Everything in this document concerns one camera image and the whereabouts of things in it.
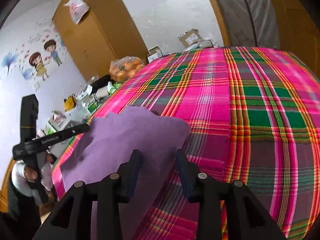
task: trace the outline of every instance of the orange plastic bag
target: orange plastic bag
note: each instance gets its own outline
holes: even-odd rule
[[[124,57],[111,61],[110,76],[114,81],[123,83],[132,78],[142,68],[144,68],[144,64],[140,58]]]

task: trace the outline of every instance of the gray curtain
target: gray curtain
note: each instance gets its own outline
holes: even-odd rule
[[[217,0],[232,46],[279,48],[271,0]]]

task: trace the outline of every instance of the plastic bag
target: plastic bag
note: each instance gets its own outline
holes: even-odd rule
[[[111,61],[110,76],[114,81],[123,83],[132,78],[139,70],[144,68],[142,60],[138,57],[124,57]]]
[[[89,10],[89,6],[83,0],[69,0],[64,6],[68,6],[70,15],[75,24],[78,24],[84,14]]]

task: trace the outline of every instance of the purple felt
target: purple felt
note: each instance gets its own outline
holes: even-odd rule
[[[134,197],[119,205],[123,239],[129,240],[156,199],[174,165],[175,151],[190,133],[189,125],[175,117],[157,116],[143,107],[127,106],[120,114],[96,117],[72,155],[60,166],[67,191],[76,181],[102,180],[127,162],[134,149],[143,164]],[[92,208],[91,235],[96,235],[96,203]]]

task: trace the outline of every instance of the mattress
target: mattress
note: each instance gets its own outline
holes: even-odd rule
[[[156,59],[94,116],[136,105],[184,119],[191,126],[183,146],[188,159],[217,180],[242,180],[287,238],[302,239],[320,209],[319,99],[318,80],[292,53],[210,48]],[[60,165],[80,139],[71,141],[52,172],[60,198]],[[133,239],[193,240],[198,208],[182,195],[173,166]]]

